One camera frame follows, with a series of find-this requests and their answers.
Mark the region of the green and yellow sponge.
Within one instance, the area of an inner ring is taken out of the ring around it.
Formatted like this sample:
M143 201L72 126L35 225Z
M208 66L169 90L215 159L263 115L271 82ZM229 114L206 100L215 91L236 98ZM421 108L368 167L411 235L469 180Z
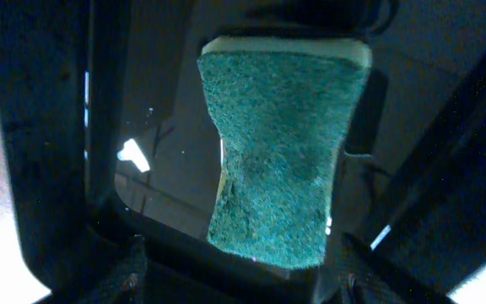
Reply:
M369 45L223 35L197 65L222 142L208 242L285 269L322 264L338 153L370 75Z

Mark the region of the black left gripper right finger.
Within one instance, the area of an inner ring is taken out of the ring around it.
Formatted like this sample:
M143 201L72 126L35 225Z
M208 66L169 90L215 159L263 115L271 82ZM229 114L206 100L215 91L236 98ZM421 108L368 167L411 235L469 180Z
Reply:
M337 257L339 294L348 304L452 304L373 252L355 236L343 233Z

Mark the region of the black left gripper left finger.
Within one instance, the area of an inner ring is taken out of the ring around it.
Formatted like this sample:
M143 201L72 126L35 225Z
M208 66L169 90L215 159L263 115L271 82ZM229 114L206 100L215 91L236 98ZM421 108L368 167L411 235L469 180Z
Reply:
M143 304L147 268L144 237L135 235L35 304Z

